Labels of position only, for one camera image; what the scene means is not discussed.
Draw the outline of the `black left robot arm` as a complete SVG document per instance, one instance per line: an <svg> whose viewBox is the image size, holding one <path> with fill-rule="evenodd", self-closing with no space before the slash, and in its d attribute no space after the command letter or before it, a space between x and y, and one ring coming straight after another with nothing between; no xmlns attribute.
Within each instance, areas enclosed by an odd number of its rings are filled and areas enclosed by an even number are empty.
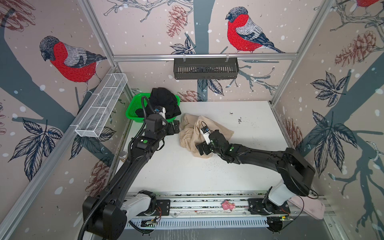
<svg viewBox="0 0 384 240"><path fill-rule="evenodd" d="M128 158L119 168L112 180L96 197L87 197L83 203L84 222L78 239L90 232L107 240L117 240L123 233L127 222L140 213L153 213L156 209L156 195L140 191L135 197L125 201L125 197L137 175L156 151L163 148L168 131L167 120L156 112L149 99L143 96L142 107L149 107L151 114L139 132L128 144Z"/></svg>

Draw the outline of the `beige drawstring shorts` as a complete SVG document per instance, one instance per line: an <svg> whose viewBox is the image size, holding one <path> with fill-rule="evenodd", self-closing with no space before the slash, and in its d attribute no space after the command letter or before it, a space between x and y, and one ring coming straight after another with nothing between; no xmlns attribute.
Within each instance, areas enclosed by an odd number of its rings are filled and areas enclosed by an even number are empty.
<svg viewBox="0 0 384 240"><path fill-rule="evenodd" d="M200 131L203 127L203 122L211 131L219 130L227 141L231 139L235 132L204 116L183 115L179 133L181 147L186 148L194 157L209 159L213 156L213 153L201 156L196 147L196 145L205 142L203 134Z"/></svg>

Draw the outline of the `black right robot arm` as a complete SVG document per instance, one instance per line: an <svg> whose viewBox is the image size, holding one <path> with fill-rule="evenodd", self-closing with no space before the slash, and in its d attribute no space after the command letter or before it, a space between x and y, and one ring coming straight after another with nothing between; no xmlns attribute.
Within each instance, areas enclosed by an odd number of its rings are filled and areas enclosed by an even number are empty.
<svg viewBox="0 0 384 240"><path fill-rule="evenodd" d="M218 130L203 127L200 132L205 139L197 144L199 154L214 153L228 164L254 165L279 173L282 180L270 187L262 200L249 201L249 212L268 216L283 213L288 209L287 201L294 196L307 197L315 175L315 169L295 149L265 151L231 144Z"/></svg>

